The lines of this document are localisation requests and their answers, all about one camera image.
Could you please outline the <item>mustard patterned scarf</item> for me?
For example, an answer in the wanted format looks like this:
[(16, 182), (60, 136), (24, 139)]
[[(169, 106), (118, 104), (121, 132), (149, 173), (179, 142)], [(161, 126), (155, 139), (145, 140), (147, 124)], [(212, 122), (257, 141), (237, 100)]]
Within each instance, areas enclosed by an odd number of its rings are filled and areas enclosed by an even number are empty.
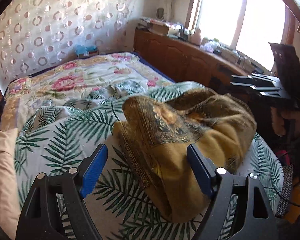
[(188, 222), (209, 203), (187, 161), (187, 147), (195, 144), (216, 166), (234, 173), (257, 128), (245, 103), (208, 88), (168, 102), (132, 96), (122, 110), (125, 120), (113, 130), (121, 150), (141, 188), (173, 223)]

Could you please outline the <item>palm leaf bed sheet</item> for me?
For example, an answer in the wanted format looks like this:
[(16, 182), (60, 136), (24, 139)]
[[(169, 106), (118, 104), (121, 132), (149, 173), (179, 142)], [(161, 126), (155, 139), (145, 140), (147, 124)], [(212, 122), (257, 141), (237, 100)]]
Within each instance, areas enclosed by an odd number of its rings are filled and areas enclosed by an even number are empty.
[(145, 91), (133, 81), (93, 90), (87, 97), (59, 106), (45, 100), (22, 127), (15, 145), (14, 166), (19, 204), (23, 205), (35, 176), (64, 174), (90, 156), (99, 144), (108, 149), (106, 165), (87, 199), (87, 209), (106, 239), (190, 239), (205, 209), (185, 223), (171, 223), (140, 186), (117, 137), (114, 124), (125, 121), (122, 106), (132, 96), (156, 102), (189, 102), (195, 91), (213, 91), (196, 82), (175, 83)]

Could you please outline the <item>blue tissue box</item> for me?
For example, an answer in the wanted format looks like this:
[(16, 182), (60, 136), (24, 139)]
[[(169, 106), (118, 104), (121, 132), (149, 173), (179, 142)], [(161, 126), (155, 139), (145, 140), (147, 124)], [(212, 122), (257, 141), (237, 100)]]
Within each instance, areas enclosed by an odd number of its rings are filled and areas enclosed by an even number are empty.
[(75, 46), (75, 54), (78, 59), (86, 59), (99, 54), (99, 50), (97, 46), (83, 46), (77, 45)]

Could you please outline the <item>pink bottle on cabinet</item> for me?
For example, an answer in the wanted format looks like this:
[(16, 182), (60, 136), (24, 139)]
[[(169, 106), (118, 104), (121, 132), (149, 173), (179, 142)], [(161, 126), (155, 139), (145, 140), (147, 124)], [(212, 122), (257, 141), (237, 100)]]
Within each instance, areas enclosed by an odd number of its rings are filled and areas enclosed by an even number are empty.
[(201, 30), (197, 28), (191, 36), (191, 43), (200, 46), (202, 44)]

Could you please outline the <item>floral quilt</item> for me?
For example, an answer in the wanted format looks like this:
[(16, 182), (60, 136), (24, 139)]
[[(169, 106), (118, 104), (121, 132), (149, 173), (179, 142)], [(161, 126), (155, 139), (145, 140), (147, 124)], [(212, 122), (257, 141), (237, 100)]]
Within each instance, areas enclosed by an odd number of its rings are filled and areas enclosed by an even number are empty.
[(145, 93), (173, 81), (137, 53), (113, 53), (61, 64), (11, 82), (4, 96), (0, 130), (32, 127), (42, 107), (93, 108), (111, 99)]

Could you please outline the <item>circle pattern sheer curtain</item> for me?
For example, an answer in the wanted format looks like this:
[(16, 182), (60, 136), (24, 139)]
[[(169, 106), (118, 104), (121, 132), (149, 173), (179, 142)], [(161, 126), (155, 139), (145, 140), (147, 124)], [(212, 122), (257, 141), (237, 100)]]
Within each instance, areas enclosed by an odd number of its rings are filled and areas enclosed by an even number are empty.
[(123, 50), (136, 0), (13, 0), (0, 15), (0, 83), (74, 56)]

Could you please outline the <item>wooden frame window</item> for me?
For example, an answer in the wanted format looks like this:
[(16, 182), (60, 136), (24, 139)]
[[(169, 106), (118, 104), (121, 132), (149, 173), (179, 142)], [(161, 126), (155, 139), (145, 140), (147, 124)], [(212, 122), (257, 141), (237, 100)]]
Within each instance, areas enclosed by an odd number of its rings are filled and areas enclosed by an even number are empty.
[(186, 24), (247, 71), (275, 69), (271, 43), (291, 45), (295, 17), (283, 0), (190, 0)]

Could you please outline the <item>long wooden cabinet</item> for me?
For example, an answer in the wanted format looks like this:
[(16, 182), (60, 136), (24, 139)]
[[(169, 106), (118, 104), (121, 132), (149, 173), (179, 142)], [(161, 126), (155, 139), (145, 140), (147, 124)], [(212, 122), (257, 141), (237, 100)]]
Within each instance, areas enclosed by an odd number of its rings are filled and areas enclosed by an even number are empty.
[(195, 81), (217, 91), (228, 86), (233, 75), (247, 73), (215, 54), (190, 43), (136, 29), (134, 51), (175, 82)]

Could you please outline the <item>cardboard box on cabinet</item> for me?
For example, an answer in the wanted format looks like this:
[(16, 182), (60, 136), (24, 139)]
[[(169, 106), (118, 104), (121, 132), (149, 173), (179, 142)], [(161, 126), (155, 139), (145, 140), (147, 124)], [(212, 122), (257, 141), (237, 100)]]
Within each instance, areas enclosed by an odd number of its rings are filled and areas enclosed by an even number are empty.
[(177, 36), (181, 27), (180, 26), (169, 27), (167, 25), (159, 25), (156, 23), (149, 23), (148, 29), (150, 32), (153, 32), (158, 35), (176, 35)]

